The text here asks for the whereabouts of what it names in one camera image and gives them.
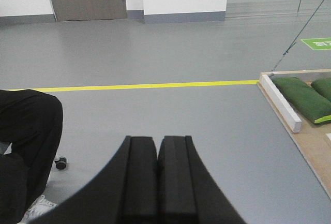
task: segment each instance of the white sneaker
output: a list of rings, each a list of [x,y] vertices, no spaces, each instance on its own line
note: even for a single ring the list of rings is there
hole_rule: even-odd
[[[46,200],[45,196],[41,195],[34,201],[31,207],[25,212],[23,219],[18,224],[28,223],[29,221],[38,218],[39,216],[54,209],[55,207],[57,207],[57,204]]]

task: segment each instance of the chair wheel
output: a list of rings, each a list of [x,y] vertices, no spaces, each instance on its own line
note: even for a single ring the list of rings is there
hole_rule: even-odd
[[[58,160],[55,161],[55,166],[59,170],[63,170],[67,166],[67,159],[66,157],[60,157]]]

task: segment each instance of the green cushion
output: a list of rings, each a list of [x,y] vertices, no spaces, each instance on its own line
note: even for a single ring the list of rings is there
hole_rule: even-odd
[[[286,100],[312,123],[331,121],[331,102],[304,81],[294,77],[275,78],[272,81]]]
[[[326,99],[331,101],[331,78],[321,78],[313,81],[311,86]]]

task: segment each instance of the green floor sticker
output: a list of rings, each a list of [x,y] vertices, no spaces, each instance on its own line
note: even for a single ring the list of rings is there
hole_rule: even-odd
[[[302,39],[301,41],[313,50],[331,50],[331,38]]]

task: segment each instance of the black pants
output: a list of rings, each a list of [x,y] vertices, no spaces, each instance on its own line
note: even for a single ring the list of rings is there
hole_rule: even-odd
[[[20,221],[45,190],[62,122],[56,97],[30,89],[0,91],[0,142],[12,143],[12,153],[0,155],[1,224]]]

